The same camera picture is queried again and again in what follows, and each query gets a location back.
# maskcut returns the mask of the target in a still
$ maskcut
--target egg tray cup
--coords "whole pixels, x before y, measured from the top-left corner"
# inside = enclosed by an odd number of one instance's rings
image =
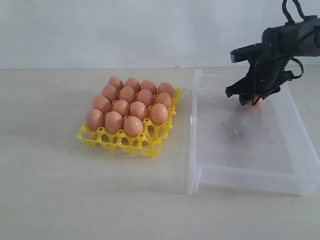
[[[175,96],[172,98],[172,107],[168,109],[168,120],[164,124],[156,125],[150,118],[145,118],[142,121],[143,132],[136,137],[129,136],[124,130],[119,130],[117,133],[112,134],[105,127],[99,127],[97,131],[91,131],[84,124],[76,138],[92,148],[100,144],[110,151],[114,151],[117,147],[120,147],[128,154],[134,154],[140,150],[148,157],[155,157],[162,150],[162,139],[166,139],[169,135],[169,129],[174,127],[172,120],[173,115],[176,115],[176,104],[180,101],[180,94],[182,94],[182,90],[177,88]],[[84,137],[83,133],[87,133],[89,138]]]

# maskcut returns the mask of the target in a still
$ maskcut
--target egg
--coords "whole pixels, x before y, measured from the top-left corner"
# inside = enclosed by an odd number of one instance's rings
[[[136,100],[144,103],[144,105],[148,108],[150,105],[152,105],[154,96],[150,90],[142,89],[140,92],[138,92]]]
[[[135,77],[128,78],[124,86],[132,88],[136,93],[140,91],[140,82]]]
[[[103,115],[111,111],[111,103],[105,96],[96,96],[93,99],[93,108],[98,109]]]
[[[168,82],[163,82],[158,86],[158,94],[160,93],[168,93],[172,98],[176,95],[174,87]]]
[[[124,117],[130,114],[130,105],[127,101],[120,99],[113,104],[112,111],[116,111]]]
[[[85,115],[85,124],[91,131],[104,126],[104,114],[98,109],[91,109]]]
[[[116,88],[118,91],[120,91],[121,89],[124,88],[124,83],[123,83],[123,81],[121,80],[121,78],[118,77],[118,76],[112,76],[112,77],[110,77],[108,84],[115,86],[115,88]]]
[[[128,104],[132,104],[136,100],[136,93],[131,87],[125,86],[119,93],[119,100],[125,100]]]
[[[162,125],[168,120],[168,109],[162,103],[156,103],[150,111],[150,118],[156,125]]]
[[[130,115],[138,117],[141,121],[149,115],[148,108],[141,101],[135,101],[130,104]]]
[[[141,83],[141,90],[148,89],[151,91],[152,95],[156,95],[158,92],[157,86],[150,80],[144,80]]]
[[[104,87],[101,95],[105,96],[112,103],[114,100],[118,100],[119,93],[115,86],[109,84]]]
[[[140,134],[144,131],[144,125],[138,117],[129,116],[127,119],[124,120],[123,130],[130,137],[134,138],[134,137],[138,136],[138,134]]]
[[[255,96],[255,97],[253,98],[253,99],[254,99],[254,102],[257,101],[258,97],[259,97],[259,96]],[[261,98],[259,99],[259,101],[258,101],[255,105],[252,105],[252,100],[248,101],[248,102],[247,102],[247,105],[248,105],[249,107],[251,107],[251,108],[257,109],[257,108],[260,108],[260,107],[261,107],[263,101],[264,101],[264,100],[263,100],[263,98],[261,97]]]
[[[124,128],[124,119],[117,111],[110,111],[105,115],[104,125],[109,133],[116,134]]]
[[[156,98],[155,100],[155,103],[161,103],[163,105],[165,105],[165,107],[167,109],[171,108],[172,107],[172,98],[170,96],[169,93],[167,92],[162,92],[158,95],[158,97]]]

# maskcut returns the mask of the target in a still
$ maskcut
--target yellow egg tray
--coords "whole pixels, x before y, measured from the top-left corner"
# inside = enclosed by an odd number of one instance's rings
[[[172,98],[172,107],[168,109],[168,120],[162,125],[154,124],[150,118],[145,118],[143,123],[143,132],[137,137],[131,137],[123,130],[119,130],[117,133],[112,134],[106,130],[105,127],[99,127],[97,131],[91,131],[87,125],[84,124],[76,138],[89,147],[95,147],[100,144],[104,148],[110,151],[114,151],[117,147],[120,147],[128,154],[134,154],[138,150],[142,151],[148,157],[155,157],[162,150],[162,139],[166,139],[169,134],[169,129],[173,126],[173,115],[176,115],[176,104],[180,101],[180,94],[182,90],[177,88],[175,90],[175,96]]]

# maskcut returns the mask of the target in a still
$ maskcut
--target white wall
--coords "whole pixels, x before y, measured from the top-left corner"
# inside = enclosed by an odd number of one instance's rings
[[[300,3],[306,15],[320,15],[319,0]],[[0,0],[0,69],[240,66],[231,63],[230,51],[284,24],[281,5],[282,0]],[[290,0],[288,7],[297,18]],[[320,57],[301,59],[320,65]]]

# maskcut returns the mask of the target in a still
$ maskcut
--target white table surface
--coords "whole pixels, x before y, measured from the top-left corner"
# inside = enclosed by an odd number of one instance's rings
[[[243,76],[247,68],[206,68]],[[1,240],[318,240],[320,187],[297,196],[201,183],[186,195],[194,69],[0,71]],[[289,83],[320,155],[320,68]],[[76,139],[110,76],[183,89],[156,158]]]

